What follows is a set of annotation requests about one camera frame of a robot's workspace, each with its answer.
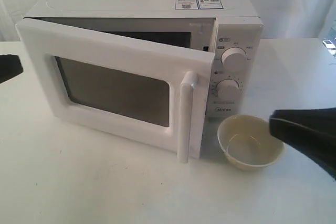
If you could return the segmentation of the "cream ceramic bowl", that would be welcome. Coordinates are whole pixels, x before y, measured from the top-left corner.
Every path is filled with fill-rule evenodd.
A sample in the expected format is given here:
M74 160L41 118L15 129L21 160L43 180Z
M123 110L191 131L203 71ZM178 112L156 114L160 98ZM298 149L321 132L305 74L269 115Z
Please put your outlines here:
M271 136L269 124L251 115L233 115L223 120L217 139L229 163L244 171L273 165L285 149L281 140Z

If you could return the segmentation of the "white microwave door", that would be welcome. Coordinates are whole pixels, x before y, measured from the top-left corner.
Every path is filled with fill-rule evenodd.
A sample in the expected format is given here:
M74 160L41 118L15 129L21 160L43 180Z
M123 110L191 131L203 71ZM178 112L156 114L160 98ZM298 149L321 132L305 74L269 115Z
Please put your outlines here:
M212 52L30 18L16 28L55 116L199 158Z

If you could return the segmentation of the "white microwave oven body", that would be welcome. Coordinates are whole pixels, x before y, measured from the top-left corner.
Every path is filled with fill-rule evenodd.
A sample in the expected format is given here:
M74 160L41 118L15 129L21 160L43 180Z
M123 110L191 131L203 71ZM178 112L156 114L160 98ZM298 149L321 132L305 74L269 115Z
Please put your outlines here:
M227 117L240 110L263 24L250 0L221 0L224 9L176 10L175 0L42 0L24 17L214 53L207 115ZM245 51L244 67L229 69L221 56L229 48ZM226 79L239 96L221 99L216 86Z

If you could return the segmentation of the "lower white control knob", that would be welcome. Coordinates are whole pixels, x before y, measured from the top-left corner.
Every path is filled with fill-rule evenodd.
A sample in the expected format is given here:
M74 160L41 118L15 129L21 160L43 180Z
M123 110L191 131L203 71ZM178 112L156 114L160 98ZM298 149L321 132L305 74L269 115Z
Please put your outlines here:
M217 96L223 100L235 99L239 96L239 85L235 80L226 79L219 82L216 86Z

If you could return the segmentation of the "white control knob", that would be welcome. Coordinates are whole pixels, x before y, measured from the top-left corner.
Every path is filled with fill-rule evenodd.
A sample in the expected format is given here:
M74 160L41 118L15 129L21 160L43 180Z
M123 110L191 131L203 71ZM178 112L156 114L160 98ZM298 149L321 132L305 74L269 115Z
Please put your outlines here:
M223 100L235 99L239 96L239 85L235 80L226 79L219 82L216 86L217 96Z
M223 52L221 61L224 67L233 69L244 67L247 63L247 56L243 49L233 47Z

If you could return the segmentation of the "upper white control knob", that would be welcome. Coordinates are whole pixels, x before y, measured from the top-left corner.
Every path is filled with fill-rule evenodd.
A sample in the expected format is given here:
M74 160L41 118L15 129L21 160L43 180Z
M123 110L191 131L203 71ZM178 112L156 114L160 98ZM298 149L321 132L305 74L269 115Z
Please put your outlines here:
M247 63L247 56L243 49L233 47L223 52L221 61L224 67L233 69L244 67Z

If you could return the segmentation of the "blue white warning sticker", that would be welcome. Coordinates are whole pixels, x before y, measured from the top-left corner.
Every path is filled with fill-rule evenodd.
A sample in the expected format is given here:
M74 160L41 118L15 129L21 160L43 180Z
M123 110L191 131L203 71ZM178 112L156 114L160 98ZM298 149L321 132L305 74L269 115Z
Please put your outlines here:
M176 10L224 9L221 0L175 0Z

